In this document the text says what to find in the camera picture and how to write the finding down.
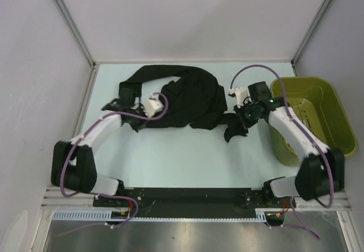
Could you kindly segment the black long sleeve shirt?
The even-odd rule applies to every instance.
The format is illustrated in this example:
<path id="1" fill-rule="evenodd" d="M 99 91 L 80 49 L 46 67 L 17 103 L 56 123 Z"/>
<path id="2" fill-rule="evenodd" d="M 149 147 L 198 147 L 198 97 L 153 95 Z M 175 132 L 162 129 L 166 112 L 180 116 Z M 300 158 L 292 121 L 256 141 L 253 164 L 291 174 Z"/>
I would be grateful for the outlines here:
<path id="1" fill-rule="evenodd" d="M 224 139 L 229 142 L 234 136 L 246 136 L 248 131 L 241 125 L 234 113 L 228 113 L 223 86 L 208 71 L 185 65 L 144 65 L 127 80 L 119 83 L 119 97 L 126 107 L 142 95 L 142 85 L 167 77 L 177 77 L 161 88 L 159 100 L 168 104 L 163 118 L 146 122 L 131 119 L 127 122 L 132 129 L 161 129 L 185 127 L 212 130 L 225 125 Z"/>

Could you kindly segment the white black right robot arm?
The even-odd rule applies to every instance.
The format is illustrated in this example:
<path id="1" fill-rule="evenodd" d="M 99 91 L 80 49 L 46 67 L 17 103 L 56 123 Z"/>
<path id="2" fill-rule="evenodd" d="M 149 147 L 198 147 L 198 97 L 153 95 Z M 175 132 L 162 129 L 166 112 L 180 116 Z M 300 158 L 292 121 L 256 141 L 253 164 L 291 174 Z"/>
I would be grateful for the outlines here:
<path id="1" fill-rule="evenodd" d="M 265 82 L 248 88 L 230 88 L 229 95 L 237 100 L 234 111 L 244 131 L 265 120 L 286 140 L 300 162 L 296 176 L 268 181 L 270 188 L 262 193 L 267 206 L 276 207 L 283 197 L 310 201 L 325 195 L 332 197 L 344 189 L 344 154 L 314 136 L 298 119 L 285 96 L 273 97 Z"/>

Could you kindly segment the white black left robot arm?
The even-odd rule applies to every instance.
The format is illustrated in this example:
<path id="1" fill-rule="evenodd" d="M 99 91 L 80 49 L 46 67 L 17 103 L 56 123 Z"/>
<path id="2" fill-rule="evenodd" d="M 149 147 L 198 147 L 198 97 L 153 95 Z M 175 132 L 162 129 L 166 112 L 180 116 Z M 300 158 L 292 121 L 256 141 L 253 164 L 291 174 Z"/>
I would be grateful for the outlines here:
<path id="1" fill-rule="evenodd" d="M 140 97 L 140 89 L 120 89 L 119 97 L 102 108 L 100 118 L 87 131 L 69 141 L 57 142 L 53 148 L 51 183 L 78 193 L 104 194 L 111 205 L 122 205 L 126 193 L 119 188 L 121 181 L 99 173 L 94 154 L 123 123 L 144 122 L 118 114 L 124 111 L 144 116 L 141 105 L 134 105 Z"/>

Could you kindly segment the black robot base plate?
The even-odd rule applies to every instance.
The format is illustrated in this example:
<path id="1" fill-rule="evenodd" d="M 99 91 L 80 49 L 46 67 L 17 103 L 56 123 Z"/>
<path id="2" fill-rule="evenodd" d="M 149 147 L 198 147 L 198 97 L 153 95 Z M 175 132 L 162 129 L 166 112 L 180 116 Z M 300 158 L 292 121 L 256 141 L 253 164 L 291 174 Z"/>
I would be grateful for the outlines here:
<path id="1" fill-rule="evenodd" d="M 296 206 L 267 188 L 124 188 L 117 195 L 137 202 L 137 218 L 232 220 L 255 218 L 258 209 L 284 213 Z"/>

